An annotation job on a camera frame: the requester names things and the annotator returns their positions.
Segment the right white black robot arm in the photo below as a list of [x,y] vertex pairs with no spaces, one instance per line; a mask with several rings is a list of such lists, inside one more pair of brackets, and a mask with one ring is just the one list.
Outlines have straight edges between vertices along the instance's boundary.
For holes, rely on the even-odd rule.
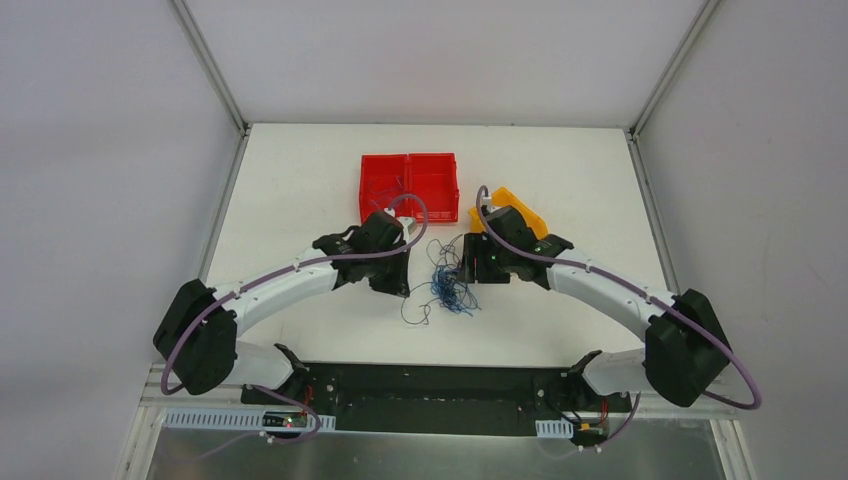
[[572,365],[564,382],[573,405],[590,410],[613,394],[651,391],[688,408],[712,394],[732,350],[705,295],[655,289],[612,271],[560,236],[537,236],[512,206],[475,212],[483,227],[464,236],[463,281],[532,283],[595,309],[641,341],[636,349],[591,351]]

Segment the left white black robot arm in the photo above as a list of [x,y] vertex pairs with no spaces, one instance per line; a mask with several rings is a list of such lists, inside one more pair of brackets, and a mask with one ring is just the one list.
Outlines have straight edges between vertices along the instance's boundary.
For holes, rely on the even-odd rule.
[[405,298],[415,230],[390,209],[359,226],[314,240],[288,266],[215,287],[194,279],[177,291],[152,343],[181,389],[205,394],[221,384],[259,385],[281,404],[297,402],[305,378],[290,349],[256,345],[243,335],[309,297],[361,280],[378,293]]

